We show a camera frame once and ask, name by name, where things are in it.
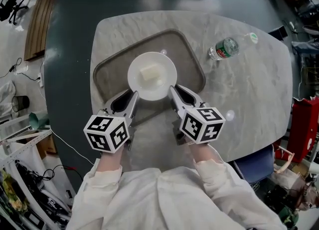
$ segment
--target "bottle cap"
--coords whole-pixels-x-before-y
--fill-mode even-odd
[[[258,43],[258,36],[255,33],[249,33],[249,37],[254,44]]]

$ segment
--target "wooden panel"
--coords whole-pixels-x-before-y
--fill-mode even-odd
[[[46,33],[54,0],[37,0],[29,25],[24,60],[39,58],[45,53]]]

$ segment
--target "table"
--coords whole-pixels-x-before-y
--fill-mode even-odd
[[[140,12],[99,22],[90,68],[93,113],[103,107],[92,78],[95,66],[129,45],[169,28],[185,35],[205,73],[201,98],[228,119],[219,139],[211,143],[225,161],[247,156],[285,134],[292,99],[288,48],[248,24],[195,11]],[[218,41],[249,32],[257,34],[257,46],[220,62],[208,59],[208,49]],[[176,145],[171,125],[175,118],[173,110],[167,110],[137,127],[132,150],[127,154],[129,160],[124,161],[125,170],[192,167],[188,148]]]
[[[100,153],[91,149],[83,128],[92,115],[90,59],[95,29],[109,17],[151,10],[213,12],[269,32],[282,25],[268,0],[55,0],[46,37],[45,97],[52,130],[92,162]],[[91,165],[58,138],[63,164],[85,175]],[[81,180],[67,172],[73,188]]]

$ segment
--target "floor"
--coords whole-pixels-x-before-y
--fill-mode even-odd
[[[16,63],[17,58],[24,55],[26,31],[34,4],[35,0],[30,0],[30,9],[18,20],[17,26],[0,22],[0,76]],[[17,68],[18,72],[23,71],[32,78],[36,78],[44,69],[46,95],[37,82],[13,73],[0,79],[0,87],[13,80],[17,95],[28,95],[30,98],[28,112],[46,109],[47,106],[52,129],[81,154],[94,161],[99,153],[88,147],[82,130],[92,114],[88,59],[96,25],[104,18],[120,14],[172,9],[213,12],[248,23],[265,32],[283,25],[283,20],[289,22],[296,19],[283,0],[56,0],[50,19],[45,64],[40,70],[43,59],[23,61]],[[296,37],[286,29],[289,37],[285,44],[290,50],[291,41],[308,39],[303,35]],[[301,98],[309,97],[311,91],[303,85],[299,93],[301,60],[294,57],[292,51],[291,60],[293,96],[299,97],[300,94]],[[62,141],[55,139],[55,143],[62,163],[76,167],[82,175],[89,170],[90,165]],[[74,174],[67,174],[74,189],[78,190],[81,181]],[[312,221],[308,217],[315,222],[318,212],[312,210],[311,214],[301,217],[305,220],[300,219],[300,222],[311,227]]]

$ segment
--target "tofu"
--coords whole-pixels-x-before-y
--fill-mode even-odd
[[[160,77],[160,72],[157,64],[152,64],[147,67],[141,68],[140,73],[144,81],[149,81],[151,79]]]
[[[158,79],[158,80],[156,81],[156,85],[157,85],[157,86],[163,85],[163,80]]]

